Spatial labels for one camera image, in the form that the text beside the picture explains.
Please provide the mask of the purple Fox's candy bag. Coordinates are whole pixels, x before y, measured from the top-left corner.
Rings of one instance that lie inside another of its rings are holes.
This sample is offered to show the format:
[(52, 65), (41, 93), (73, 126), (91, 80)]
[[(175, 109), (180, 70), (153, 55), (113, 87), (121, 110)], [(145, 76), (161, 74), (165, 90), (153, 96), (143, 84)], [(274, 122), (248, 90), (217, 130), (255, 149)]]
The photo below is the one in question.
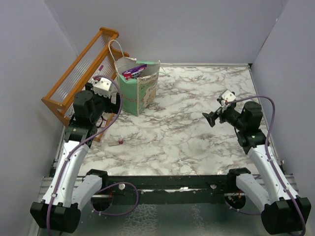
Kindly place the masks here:
[(146, 68), (147, 64), (142, 64), (123, 72), (122, 75), (125, 78), (137, 78)]

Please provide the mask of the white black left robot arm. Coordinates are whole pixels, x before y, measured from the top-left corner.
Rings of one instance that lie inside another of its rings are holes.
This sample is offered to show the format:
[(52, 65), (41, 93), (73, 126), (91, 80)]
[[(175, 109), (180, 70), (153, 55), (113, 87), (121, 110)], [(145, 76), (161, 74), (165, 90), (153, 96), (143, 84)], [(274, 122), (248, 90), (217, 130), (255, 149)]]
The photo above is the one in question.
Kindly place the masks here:
[(73, 233), (79, 225), (81, 211), (93, 194), (103, 194), (109, 182), (100, 175), (89, 174), (78, 187), (75, 186), (81, 164), (94, 138), (107, 130), (111, 120), (102, 130), (96, 123), (103, 113), (119, 116), (122, 111), (122, 92), (113, 80), (102, 77), (96, 84), (86, 83), (86, 88), (74, 96), (74, 113), (65, 130), (62, 156), (48, 190), (40, 202), (31, 205), (35, 222), (48, 235), (53, 231)]

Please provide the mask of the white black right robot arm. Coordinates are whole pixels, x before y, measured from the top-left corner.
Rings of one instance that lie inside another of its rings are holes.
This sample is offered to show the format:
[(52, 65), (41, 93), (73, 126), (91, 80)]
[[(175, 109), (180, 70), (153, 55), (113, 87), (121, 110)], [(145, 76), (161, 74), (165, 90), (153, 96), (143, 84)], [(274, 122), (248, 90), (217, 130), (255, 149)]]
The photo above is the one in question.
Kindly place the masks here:
[(260, 129), (262, 107), (253, 97), (243, 99), (241, 112), (235, 110), (238, 100), (232, 92), (221, 95), (215, 112), (204, 113), (211, 127), (216, 119), (234, 127), (238, 143), (257, 168), (264, 186), (261, 186), (246, 168), (231, 169), (226, 187), (231, 192), (244, 192), (259, 209), (262, 224), (271, 234), (288, 233), (303, 236), (306, 233), (311, 203), (291, 186), (269, 146), (270, 134)]

